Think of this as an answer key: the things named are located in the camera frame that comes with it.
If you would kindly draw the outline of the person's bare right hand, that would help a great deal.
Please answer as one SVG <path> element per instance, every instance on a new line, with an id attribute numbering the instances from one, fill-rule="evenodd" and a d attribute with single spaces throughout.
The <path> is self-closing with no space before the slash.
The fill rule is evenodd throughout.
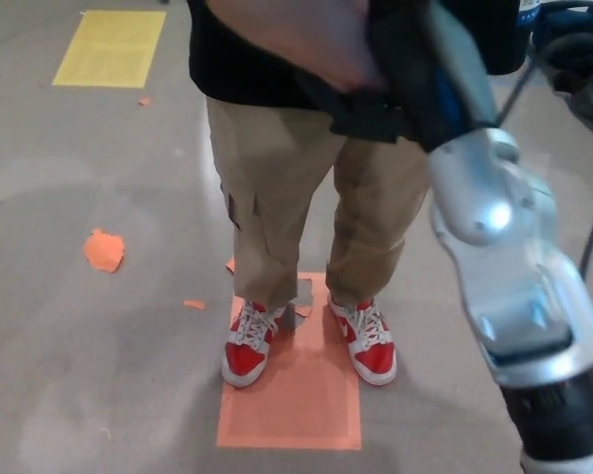
<path id="1" fill-rule="evenodd" d="M 340 92 L 384 89 L 367 43 L 367 1 L 219 0 L 209 8 L 236 34 Z"/>

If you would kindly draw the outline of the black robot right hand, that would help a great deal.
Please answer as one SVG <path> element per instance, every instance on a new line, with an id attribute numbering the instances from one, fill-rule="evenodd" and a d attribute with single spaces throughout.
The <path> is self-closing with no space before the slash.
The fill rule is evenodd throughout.
<path id="1" fill-rule="evenodd" d="M 374 1 L 367 38 L 385 92 L 342 95 L 322 80 L 296 79 L 331 115 L 333 133 L 393 143 L 404 137 L 431 152 L 480 128 L 498 112 L 475 41 L 438 1 Z"/>

